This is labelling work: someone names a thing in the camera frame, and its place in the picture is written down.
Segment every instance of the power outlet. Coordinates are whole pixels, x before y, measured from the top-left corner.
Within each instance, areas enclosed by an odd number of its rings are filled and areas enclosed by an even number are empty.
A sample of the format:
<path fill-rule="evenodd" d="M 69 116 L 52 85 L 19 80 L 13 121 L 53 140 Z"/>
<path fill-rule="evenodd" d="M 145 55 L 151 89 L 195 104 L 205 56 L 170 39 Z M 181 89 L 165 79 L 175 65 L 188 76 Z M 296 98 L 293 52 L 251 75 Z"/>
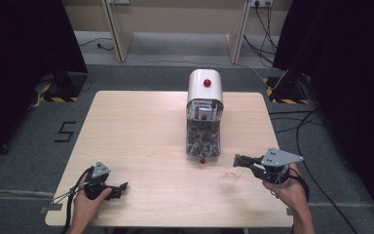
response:
<path fill-rule="evenodd" d="M 273 0 L 251 0 L 250 7 L 255 8 L 256 1 L 259 1 L 259 8 L 268 8 L 273 5 Z"/>

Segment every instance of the red knob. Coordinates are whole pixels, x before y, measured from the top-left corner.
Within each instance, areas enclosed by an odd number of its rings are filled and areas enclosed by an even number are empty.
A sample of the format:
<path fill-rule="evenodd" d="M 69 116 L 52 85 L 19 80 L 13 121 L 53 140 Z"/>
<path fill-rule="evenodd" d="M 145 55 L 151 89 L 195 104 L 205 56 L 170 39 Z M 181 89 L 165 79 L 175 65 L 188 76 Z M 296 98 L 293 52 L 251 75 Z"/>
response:
<path fill-rule="evenodd" d="M 211 85 L 211 81 L 208 80 L 208 79 L 205 79 L 204 83 L 205 83 L 206 87 L 210 87 L 210 85 Z"/>

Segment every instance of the person's left hand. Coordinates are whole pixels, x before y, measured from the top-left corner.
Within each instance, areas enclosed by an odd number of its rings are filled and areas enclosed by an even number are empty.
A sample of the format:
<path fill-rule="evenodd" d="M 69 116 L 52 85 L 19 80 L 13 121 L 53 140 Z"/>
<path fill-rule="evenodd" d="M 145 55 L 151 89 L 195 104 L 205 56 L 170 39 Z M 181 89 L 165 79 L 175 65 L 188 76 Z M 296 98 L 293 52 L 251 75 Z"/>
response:
<path fill-rule="evenodd" d="M 81 179 L 81 184 L 86 181 L 88 173 Z M 99 196 L 91 200 L 80 186 L 77 196 L 74 199 L 74 214 L 72 217 L 71 231 L 69 233 L 83 233 L 94 218 L 97 218 L 99 206 L 111 193 L 111 188 L 104 189 Z"/>

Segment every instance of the light wood tabletop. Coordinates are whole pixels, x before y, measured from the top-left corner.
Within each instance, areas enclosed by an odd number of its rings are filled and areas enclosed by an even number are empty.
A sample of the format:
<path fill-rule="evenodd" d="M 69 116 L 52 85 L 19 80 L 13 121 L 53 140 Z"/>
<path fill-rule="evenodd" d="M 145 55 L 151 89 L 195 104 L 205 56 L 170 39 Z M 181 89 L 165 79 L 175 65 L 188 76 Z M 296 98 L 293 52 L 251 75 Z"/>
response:
<path fill-rule="evenodd" d="M 88 116 L 56 196 L 71 188 L 88 167 L 101 161 L 111 169 L 106 184 L 129 187 L 105 201 L 92 225 L 127 227 L 291 226 L 286 205 L 247 169 L 226 183 L 224 162 L 235 154 L 260 157 L 278 147 L 262 95 L 223 93 L 221 154 L 205 164 L 186 155 L 187 92 L 102 91 Z M 62 226 L 61 211 L 46 222 Z"/>

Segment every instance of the human arm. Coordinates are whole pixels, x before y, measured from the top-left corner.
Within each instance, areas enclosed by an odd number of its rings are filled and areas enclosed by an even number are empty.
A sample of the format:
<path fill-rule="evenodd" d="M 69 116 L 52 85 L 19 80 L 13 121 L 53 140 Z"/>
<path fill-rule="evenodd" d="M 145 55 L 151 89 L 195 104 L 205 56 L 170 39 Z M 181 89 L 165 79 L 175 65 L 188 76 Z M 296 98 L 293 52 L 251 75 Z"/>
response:
<path fill-rule="evenodd" d="M 84 183 L 87 175 L 84 175 L 81 183 Z M 84 233 L 90 222 L 96 218 L 99 206 L 101 206 L 104 199 L 111 193 L 111 188 L 104 189 L 99 196 L 91 200 L 87 198 L 85 191 L 80 188 L 74 199 L 74 213 L 72 216 L 71 228 L 69 234 Z"/>
<path fill-rule="evenodd" d="M 291 176 L 299 176 L 299 171 L 295 164 L 290 165 Z M 276 198 L 281 199 L 293 211 L 293 230 L 295 234 L 313 234 L 315 227 L 311 210 L 308 206 L 305 190 L 299 181 L 288 179 L 282 184 L 272 184 L 263 181 L 266 189 L 271 190 Z"/>

